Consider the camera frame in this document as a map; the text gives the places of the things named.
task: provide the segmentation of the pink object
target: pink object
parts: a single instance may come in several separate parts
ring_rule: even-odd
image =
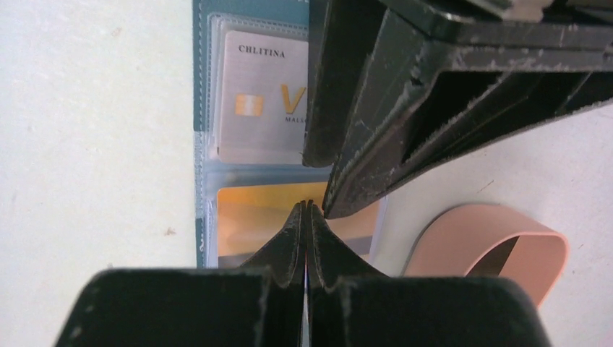
[[[540,306],[568,252],[564,235],[511,208],[465,205],[425,230],[405,276],[498,275],[517,282]]]

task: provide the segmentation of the card chip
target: card chip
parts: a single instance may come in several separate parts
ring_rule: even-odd
[[[264,97],[261,95],[238,94],[234,113],[239,116],[261,116],[264,110]]]

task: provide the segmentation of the letter v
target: letter v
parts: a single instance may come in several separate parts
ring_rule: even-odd
[[[293,112],[296,110],[296,107],[298,106],[298,103],[300,102],[300,99],[302,99],[302,95],[304,94],[305,90],[305,87],[299,88],[296,92],[296,96],[294,96],[293,98],[293,102],[291,102],[289,100],[288,86],[281,85],[281,92],[283,94],[283,105],[286,107],[287,114],[293,114]]]

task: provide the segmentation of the white surface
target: white surface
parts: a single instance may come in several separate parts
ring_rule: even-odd
[[[567,267],[540,311],[554,346],[613,345],[612,133],[613,107],[607,106],[503,140],[409,182],[390,195],[374,266],[401,274],[419,234],[452,207],[507,205],[570,242]]]
[[[192,6],[0,4],[0,346],[114,267],[195,266]]]

